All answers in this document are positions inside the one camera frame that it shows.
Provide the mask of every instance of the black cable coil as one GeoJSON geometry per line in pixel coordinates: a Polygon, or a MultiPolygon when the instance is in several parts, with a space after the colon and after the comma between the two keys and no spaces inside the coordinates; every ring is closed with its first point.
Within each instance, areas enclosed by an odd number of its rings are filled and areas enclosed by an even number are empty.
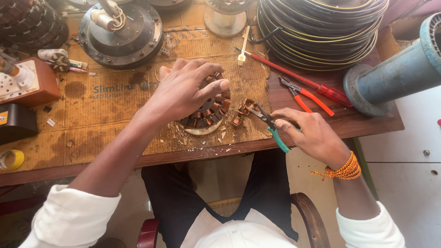
{"type": "Polygon", "coordinates": [[[313,71],[335,71],[359,63],[377,42],[389,0],[360,0],[344,7],[315,0],[260,0],[262,36],[282,27],[266,43],[287,64],[313,71]]]}

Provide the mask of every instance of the wire cutter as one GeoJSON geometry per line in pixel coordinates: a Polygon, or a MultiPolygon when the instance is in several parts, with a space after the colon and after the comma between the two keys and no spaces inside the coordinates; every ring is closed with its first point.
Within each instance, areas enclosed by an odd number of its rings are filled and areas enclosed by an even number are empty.
{"type": "Polygon", "coordinates": [[[255,103],[254,105],[259,108],[260,113],[252,108],[248,108],[248,110],[250,110],[253,114],[259,117],[259,119],[268,124],[267,129],[273,134],[273,138],[276,141],[277,145],[280,147],[280,149],[282,149],[284,153],[287,153],[289,151],[289,148],[280,139],[279,132],[277,132],[277,127],[274,124],[274,119],[258,103],[255,103]]]}
{"type": "Polygon", "coordinates": [[[297,86],[291,82],[288,82],[284,77],[279,76],[280,82],[287,86],[289,91],[294,95],[294,99],[300,104],[300,106],[308,113],[312,113],[311,109],[306,106],[306,104],[302,101],[300,98],[300,95],[297,93],[299,92],[302,95],[305,95],[309,98],[311,98],[314,102],[316,102],[322,109],[324,109],[330,116],[334,115],[334,112],[328,108],[323,102],[321,102],[317,97],[315,97],[313,94],[311,94],[309,91],[303,89],[300,86],[297,86]]]}

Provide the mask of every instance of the black pants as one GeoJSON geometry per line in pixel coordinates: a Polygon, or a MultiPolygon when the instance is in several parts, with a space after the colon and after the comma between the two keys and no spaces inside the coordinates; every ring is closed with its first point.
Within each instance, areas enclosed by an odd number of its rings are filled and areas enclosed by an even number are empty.
{"type": "Polygon", "coordinates": [[[142,178],[149,194],[155,218],[161,223],[159,232],[167,248],[179,248],[203,208],[221,223],[244,220],[250,208],[259,211],[285,234],[298,240],[291,227],[291,198],[285,153],[281,149],[263,150],[254,154],[253,165],[242,201],[230,217],[216,214],[194,192],[191,179],[172,164],[148,166],[142,178]]]}

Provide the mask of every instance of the hand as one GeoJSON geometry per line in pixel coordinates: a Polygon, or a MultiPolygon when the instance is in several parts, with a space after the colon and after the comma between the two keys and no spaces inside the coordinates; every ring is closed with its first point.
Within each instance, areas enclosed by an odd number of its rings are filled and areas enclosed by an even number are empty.
{"type": "Polygon", "coordinates": [[[275,124],[285,131],[304,153],[325,163],[331,170],[340,169],[349,160],[351,151],[319,113],[285,108],[274,111],[271,116],[297,122],[301,132],[286,120],[277,119],[275,124]]]}
{"type": "Polygon", "coordinates": [[[159,86],[143,109],[148,109],[150,114],[158,114],[158,121],[163,124],[191,115],[207,99],[230,87],[227,79],[220,79],[199,89],[202,81],[215,72],[222,73],[224,69],[206,59],[178,59],[172,69],[161,67],[159,86]]]}

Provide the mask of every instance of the tape roll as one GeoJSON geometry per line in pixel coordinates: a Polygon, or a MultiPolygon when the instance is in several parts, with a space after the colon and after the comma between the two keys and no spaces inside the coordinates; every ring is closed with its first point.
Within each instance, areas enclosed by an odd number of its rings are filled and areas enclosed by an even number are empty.
{"type": "Polygon", "coordinates": [[[8,170],[17,169],[23,164],[24,161],[25,161],[25,155],[20,150],[4,150],[0,152],[0,169],[8,169],[8,170]],[[7,165],[6,157],[11,153],[14,155],[14,161],[12,165],[7,165]]]}

